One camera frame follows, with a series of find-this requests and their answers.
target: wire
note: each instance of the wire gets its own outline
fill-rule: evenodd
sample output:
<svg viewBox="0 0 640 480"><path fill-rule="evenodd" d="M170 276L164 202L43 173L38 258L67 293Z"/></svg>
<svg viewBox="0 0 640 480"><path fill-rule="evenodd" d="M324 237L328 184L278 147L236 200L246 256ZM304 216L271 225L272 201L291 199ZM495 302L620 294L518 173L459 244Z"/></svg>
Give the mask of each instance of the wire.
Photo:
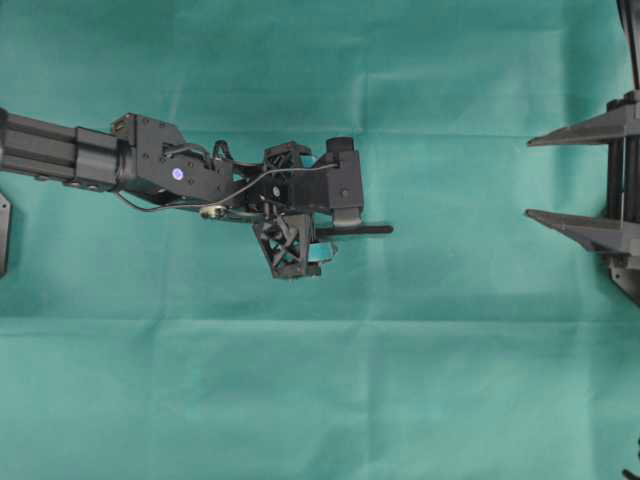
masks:
<svg viewBox="0 0 640 480"><path fill-rule="evenodd" d="M144 212L144 213L155 213L155 212L160 212L162 210L182 209L182 208L214 207L216 205L222 205L224 203L227 203L229 200L232 200L235 197L237 197L238 195L240 195L241 193L244 193L247 190L249 190L251 187L253 187L258 182L260 182L263 178L267 177L268 175L272 175L274 173L289 173L289 172L313 173L313 172L317 172L317 171L320 171L320 170L328 170L330 168L337 168L337 167L338 167L338 164L330 163L328 165L322 165L320 167L314 167L314 168L276 168L274 170L267 170L266 172L261 173L256 178L254 178L249 183L247 183L245 186L239 188L238 190L236 190L232 194L227 195L223 199L218 200L217 202L212 202L212 203L175 203L175 204L162 205L161 207L144 208L144 207L141 207L139 205L136 205L131 200L129 200L127 197L122 195L122 193L120 193L120 192L115 192L115 194L120 200L125 202L131 208L134 208L134 209L138 210L139 212Z"/></svg>

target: metal plate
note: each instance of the metal plate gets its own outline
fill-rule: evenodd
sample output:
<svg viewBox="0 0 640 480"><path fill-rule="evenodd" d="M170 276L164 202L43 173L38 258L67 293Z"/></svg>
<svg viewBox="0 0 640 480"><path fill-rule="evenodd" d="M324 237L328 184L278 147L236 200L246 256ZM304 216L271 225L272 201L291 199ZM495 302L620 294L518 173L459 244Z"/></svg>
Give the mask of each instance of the metal plate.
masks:
<svg viewBox="0 0 640 480"><path fill-rule="evenodd" d="M3 277L7 273L10 231L11 203L0 193L0 277Z"/></svg>

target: robotic arm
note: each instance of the robotic arm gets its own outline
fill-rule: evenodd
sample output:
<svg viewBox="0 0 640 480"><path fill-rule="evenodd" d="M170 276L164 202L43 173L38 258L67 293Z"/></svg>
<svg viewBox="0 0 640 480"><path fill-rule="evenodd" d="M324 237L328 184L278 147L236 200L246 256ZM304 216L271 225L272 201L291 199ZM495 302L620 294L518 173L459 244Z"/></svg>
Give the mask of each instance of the robotic arm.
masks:
<svg viewBox="0 0 640 480"><path fill-rule="evenodd" d="M387 234L363 225L360 157L352 138L327 141L316 159L295 142L269 148L260 164L239 163L224 141L212 153L169 123L127 114L110 134L66 128L0 109L0 171L91 192L112 192L145 213L179 209L246 222L274 278L320 275L338 235ZM127 195L156 205L144 208ZM0 276L6 272L10 207L0 194ZM331 215L318 227L314 214Z"/></svg>

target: black metal bracket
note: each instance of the black metal bracket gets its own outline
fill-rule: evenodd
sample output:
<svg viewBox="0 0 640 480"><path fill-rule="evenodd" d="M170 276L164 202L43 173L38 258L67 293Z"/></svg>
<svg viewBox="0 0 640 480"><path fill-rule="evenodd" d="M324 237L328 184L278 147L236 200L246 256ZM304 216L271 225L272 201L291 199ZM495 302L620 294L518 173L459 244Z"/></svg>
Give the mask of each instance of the black metal bracket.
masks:
<svg viewBox="0 0 640 480"><path fill-rule="evenodd" d="M0 193L0 277L9 265L9 235L11 233L11 203Z"/></svg>
<svg viewBox="0 0 640 480"><path fill-rule="evenodd" d="M608 145L607 203L598 218L527 210L526 215L600 255L611 280L640 305L640 0L617 0L635 90L606 113L529 141L529 146Z"/></svg>

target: teal fabric backdrop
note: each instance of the teal fabric backdrop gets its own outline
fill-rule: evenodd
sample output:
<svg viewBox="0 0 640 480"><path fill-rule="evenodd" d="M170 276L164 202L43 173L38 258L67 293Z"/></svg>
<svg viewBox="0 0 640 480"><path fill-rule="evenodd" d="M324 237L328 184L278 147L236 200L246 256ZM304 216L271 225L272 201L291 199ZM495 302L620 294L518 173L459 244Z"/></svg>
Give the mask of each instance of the teal fabric backdrop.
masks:
<svg viewBox="0 0 640 480"><path fill-rule="evenodd" d="M365 216L321 278L249 228L0 173L6 479L614 479L640 318L523 216L594 215L606 151L526 140L631 89L615 2L0 3L0 105L132 111L260 161L353 135Z"/></svg>

